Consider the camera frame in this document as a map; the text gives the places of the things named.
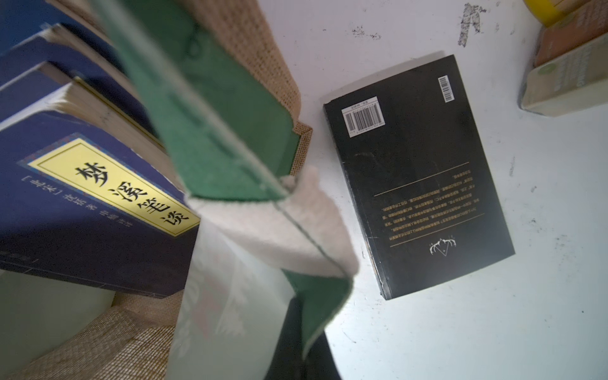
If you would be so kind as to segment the burlap canvas bag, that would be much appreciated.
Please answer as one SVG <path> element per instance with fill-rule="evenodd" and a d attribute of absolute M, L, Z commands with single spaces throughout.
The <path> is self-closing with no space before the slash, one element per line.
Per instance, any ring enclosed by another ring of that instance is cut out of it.
<path fill-rule="evenodd" d="M 325 329 L 359 263 L 259 4 L 4 1 L 1 55 L 55 24 L 128 77 L 200 222 L 162 299 L 1 268 L 1 377 L 339 378 Z"/>

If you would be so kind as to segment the black paperback book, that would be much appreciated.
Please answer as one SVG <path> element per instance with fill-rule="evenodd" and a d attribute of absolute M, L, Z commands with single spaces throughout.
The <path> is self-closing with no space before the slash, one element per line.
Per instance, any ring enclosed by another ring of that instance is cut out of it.
<path fill-rule="evenodd" d="M 514 255 L 453 55 L 400 66 L 323 110 L 384 299 Z"/>

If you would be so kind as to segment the navy book yellow label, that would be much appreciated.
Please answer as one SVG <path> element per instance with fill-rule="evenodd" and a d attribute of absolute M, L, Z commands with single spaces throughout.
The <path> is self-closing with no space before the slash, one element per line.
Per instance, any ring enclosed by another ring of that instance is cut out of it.
<path fill-rule="evenodd" d="M 168 155 L 78 81 L 1 91 L 1 268 L 165 298 L 199 218 Z"/>

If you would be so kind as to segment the navy blue book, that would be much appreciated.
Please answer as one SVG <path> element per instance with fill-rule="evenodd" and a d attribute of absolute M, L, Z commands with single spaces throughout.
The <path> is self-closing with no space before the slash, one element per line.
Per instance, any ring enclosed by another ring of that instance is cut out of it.
<path fill-rule="evenodd" d="M 61 24 L 52 25 L 1 55 L 1 119 L 80 79 L 154 135 L 128 77 Z"/>

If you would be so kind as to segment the brown cover book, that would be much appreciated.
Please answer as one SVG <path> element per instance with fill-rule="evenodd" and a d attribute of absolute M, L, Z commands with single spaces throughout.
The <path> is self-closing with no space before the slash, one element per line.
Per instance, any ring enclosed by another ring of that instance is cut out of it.
<path fill-rule="evenodd" d="M 607 1 L 586 1 L 540 36 L 534 66 L 554 60 L 607 33 Z"/>

